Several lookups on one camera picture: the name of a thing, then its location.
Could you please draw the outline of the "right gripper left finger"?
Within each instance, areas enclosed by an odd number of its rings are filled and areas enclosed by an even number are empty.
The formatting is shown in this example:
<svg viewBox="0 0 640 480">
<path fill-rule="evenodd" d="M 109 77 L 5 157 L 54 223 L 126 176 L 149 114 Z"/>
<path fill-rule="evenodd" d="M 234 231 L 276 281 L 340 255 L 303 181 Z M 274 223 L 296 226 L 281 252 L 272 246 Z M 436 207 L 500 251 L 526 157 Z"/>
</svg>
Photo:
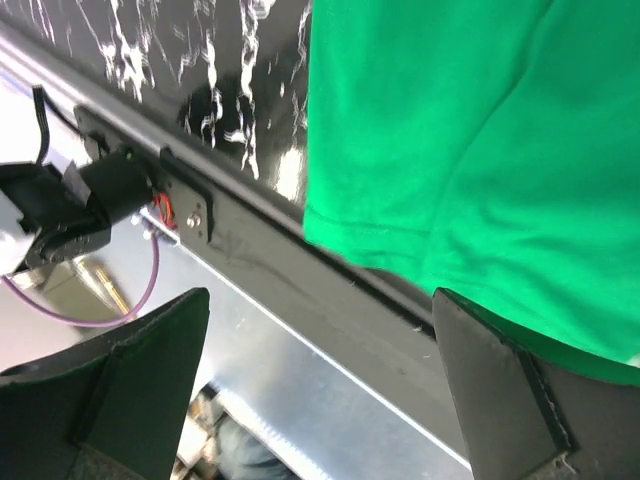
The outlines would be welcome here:
<svg viewBox="0 0 640 480">
<path fill-rule="evenodd" d="M 209 320 L 193 288 L 144 317 L 1 373 L 4 479 L 167 479 Z"/>
</svg>

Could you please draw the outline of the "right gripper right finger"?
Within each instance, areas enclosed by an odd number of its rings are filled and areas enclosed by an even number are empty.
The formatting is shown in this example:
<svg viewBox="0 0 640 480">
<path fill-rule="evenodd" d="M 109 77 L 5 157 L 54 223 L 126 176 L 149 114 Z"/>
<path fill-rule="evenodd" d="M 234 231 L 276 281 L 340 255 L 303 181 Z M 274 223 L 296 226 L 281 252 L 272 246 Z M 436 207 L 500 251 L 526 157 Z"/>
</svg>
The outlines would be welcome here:
<svg viewBox="0 0 640 480">
<path fill-rule="evenodd" d="M 493 313 L 448 289 L 432 307 L 475 478 L 638 478 L 638 387 L 531 353 L 493 326 Z"/>
</svg>

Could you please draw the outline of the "green t shirt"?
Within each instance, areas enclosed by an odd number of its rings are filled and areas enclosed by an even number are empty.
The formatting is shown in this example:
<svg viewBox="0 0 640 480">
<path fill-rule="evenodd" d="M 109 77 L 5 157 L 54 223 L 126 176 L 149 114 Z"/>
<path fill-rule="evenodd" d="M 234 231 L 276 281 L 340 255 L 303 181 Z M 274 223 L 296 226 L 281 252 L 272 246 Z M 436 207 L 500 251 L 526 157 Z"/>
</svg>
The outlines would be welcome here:
<svg viewBox="0 0 640 480">
<path fill-rule="evenodd" d="M 639 5 L 318 1 L 305 238 L 639 382 Z"/>
</svg>

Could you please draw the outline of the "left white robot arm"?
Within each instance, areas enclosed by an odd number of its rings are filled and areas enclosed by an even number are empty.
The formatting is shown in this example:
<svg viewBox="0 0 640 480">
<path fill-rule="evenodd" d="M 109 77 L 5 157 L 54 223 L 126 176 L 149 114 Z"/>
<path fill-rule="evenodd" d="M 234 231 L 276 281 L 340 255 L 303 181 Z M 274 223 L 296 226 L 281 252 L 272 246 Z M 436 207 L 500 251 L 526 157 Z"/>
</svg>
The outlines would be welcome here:
<svg viewBox="0 0 640 480">
<path fill-rule="evenodd" d="M 51 164 L 1 166 L 1 273 L 12 275 L 94 252 L 114 224 L 149 204 L 142 157 L 115 151 L 64 172 Z"/>
</svg>

